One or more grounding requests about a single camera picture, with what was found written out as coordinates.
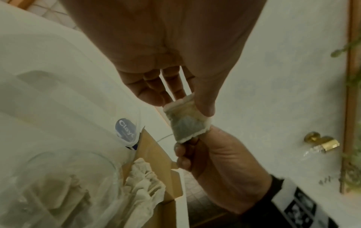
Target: tea bag in box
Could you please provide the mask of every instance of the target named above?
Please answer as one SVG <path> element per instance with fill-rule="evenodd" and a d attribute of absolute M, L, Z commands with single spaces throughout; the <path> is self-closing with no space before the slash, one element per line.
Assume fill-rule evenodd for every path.
<path fill-rule="evenodd" d="M 170 120 L 170 126 L 178 143 L 184 143 L 203 134 L 211 127 L 211 118 L 197 109 L 194 94 L 165 105 L 163 111 Z"/>

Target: person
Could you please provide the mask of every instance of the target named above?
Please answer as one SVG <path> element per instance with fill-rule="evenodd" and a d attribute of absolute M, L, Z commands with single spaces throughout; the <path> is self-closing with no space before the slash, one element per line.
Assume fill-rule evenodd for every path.
<path fill-rule="evenodd" d="M 154 106 L 185 96 L 182 68 L 197 108 L 215 114 L 215 101 L 238 61 L 266 0 L 60 0 L 77 26 L 114 64 L 123 83 Z M 334 228 L 322 208 L 288 180 L 270 175 L 235 137 L 212 126 L 176 144 L 179 167 L 210 199 L 255 227 Z M 290 202 L 284 195 L 291 194 Z"/>
<path fill-rule="evenodd" d="M 210 130 L 174 151 L 209 199 L 240 215 L 246 227 L 337 228 L 335 221 L 292 181 L 270 175 L 234 136 Z"/>

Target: white table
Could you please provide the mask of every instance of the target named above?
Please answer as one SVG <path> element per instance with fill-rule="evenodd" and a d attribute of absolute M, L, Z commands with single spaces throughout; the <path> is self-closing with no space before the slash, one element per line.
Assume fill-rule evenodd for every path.
<path fill-rule="evenodd" d="M 0 36 L 27 33 L 57 35 L 66 39 L 70 43 L 74 44 L 90 60 L 97 64 L 107 75 L 111 76 L 114 81 L 116 81 L 118 85 L 124 91 L 126 91 L 126 93 L 129 93 L 129 95 L 134 98 L 134 95 L 121 83 L 118 73 L 116 72 L 112 63 L 106 59 L 106 57 L 88 40 L 84 34 L 1 2 L 0 28 Z M 146 127 L 146 130 L 153 136 L 155 140 L 158 141 L 172 133 L 168 124 L 159 115 L 154 107 L 144 104 L 135 98 L 134 103 L 140 107 L 142 126 Z M 173 137 L 170 136 L 162 140 L 159 144 L 173 160 L 176 160 L 176 156 L 173 152 L 173 147 L 175 144 Z M 5 165 L 7 163 L 7 158 L 10 159 L 10 156 L 7 155 L 6 152 L 1 154 L 2 168 L 0 169 L 0 172 L 8 172 Z M 188 211 L 185 197 L 184 176 L 182 171 L 180 171 L 180 176 L 184 196 L 176 199 L 177 227 L 187 228 L 189 227 Z"/>

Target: cardboard box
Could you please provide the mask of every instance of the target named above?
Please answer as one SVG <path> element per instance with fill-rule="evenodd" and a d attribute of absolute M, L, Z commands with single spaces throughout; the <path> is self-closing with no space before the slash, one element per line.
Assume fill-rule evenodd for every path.
<path fill-rule="evenodd" d="M 158 179 L 165 184 L 165 195 L 162 203 L 154 209 L 154 215 L 143 228 L 176 228 L 175 199 L 183 195 L 181 178 L 176 162 L 173 162 L 153 137 L 143 129 L 138 143 L 134 161 L 143 158 L 150 163 Z M 124 180 L 128 177 L 132 163 L 123 166 Z"/>

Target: hand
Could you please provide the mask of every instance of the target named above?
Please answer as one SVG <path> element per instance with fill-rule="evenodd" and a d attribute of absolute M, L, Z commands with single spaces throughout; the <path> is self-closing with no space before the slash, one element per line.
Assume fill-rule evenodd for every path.
<path fill-rule="evenodd" d="M 212 126 L 199 139 L 174 147 L 180 168 L 190 171 L 210 200 L 242 214 L 261 200 L 272 177 L 234 136 Z"/>
<path fill-rule="evenodd" d="M 218 92 L 237 62 L 266 0 L 61 0 L 141 100 L 163 106 L 185 96 L 180 66 L 197 108 L 215 112 Z"/>

